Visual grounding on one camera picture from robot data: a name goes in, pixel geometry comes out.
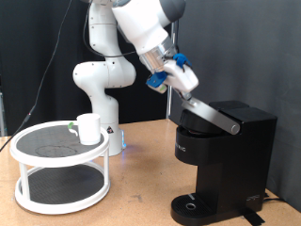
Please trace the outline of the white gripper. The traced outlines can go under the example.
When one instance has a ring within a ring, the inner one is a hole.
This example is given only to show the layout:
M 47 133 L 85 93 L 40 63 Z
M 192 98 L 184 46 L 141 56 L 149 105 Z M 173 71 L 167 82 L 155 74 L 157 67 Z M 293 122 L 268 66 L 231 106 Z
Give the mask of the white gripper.
M 195 103 L 196 98 L 190 91 L 198 86 L 198 78 L 192 69 L 186 65 L 180 67 L 176 64 L 175 60 L 169 60 L 164 65 L 164 71 L 167 74 L 164 83 L 177 89 L 183 100 L 187 100 L 191 104 Z

